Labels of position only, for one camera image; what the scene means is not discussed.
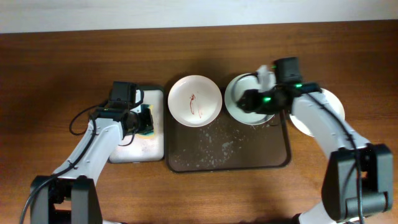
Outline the green yellow sponge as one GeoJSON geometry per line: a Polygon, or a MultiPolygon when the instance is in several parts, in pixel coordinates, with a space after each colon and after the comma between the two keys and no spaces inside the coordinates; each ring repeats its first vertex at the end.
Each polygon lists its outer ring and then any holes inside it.
{"type": "Polygon", "coordinates": [[[139,127],[136,134],[150,136],[154,133],[153,118],[150,105],[141,105],[141,112],[138,113],[139,127]]]}

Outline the pink plate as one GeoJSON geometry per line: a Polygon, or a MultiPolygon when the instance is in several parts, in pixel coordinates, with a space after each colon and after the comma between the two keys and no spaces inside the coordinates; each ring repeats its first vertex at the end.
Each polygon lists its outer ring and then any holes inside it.
{"type": "Polygon", "coordinates": [[[210,124],[217,118],[223,99],[214,81],[201,75],[189,75],[171,87],[167,105],[176,121],[197,128],[210,124]]]}

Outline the cream white plate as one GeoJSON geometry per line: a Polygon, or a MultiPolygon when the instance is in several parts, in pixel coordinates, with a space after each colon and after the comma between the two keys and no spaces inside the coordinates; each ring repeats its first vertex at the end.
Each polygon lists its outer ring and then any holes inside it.
{"type": "MultiPolygon", "coordinates": [[[[343,119],[345,120],[345,109],[343,108],[343,104],[338,99],[336,95],[334,95],[329,90],[322,88],[322,92],[325,95],[326,100],[330,103],[330,106],[333,110],[343,119]]],[[[297,119],[294,115],[290,114],[289,118],[292,124],[302,133],[306,134],[307,136],[313,137],[310,130],[304,125],[299,119],[297,119]]]]}

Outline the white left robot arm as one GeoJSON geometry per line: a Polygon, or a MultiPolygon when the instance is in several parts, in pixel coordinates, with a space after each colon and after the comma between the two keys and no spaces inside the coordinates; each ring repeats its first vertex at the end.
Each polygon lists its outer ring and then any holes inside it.
{"type": "Polygon", "coordinates": [[[23,208],[30,211],[31,223],[105,223],[96,193],[98,178],[126,136],[153,130],[151,109],[142,105],[137,113],[129,105],[97,106],[68,159],[51,175],[32,181],[23,208]]]}

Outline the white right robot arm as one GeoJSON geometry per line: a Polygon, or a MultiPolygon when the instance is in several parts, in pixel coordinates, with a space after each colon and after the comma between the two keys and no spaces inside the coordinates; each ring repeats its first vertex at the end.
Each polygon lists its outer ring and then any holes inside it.
{"type": "Polygon", "coordinates": [[[348,223],[389,211],[393,205],[393,156],[371,144],[330,106],[316,83],[246,90],[236,105],[245,113],[290,112],[310,130],[328,158],[322,200],[294,216],[294,223],[348,223]]]}

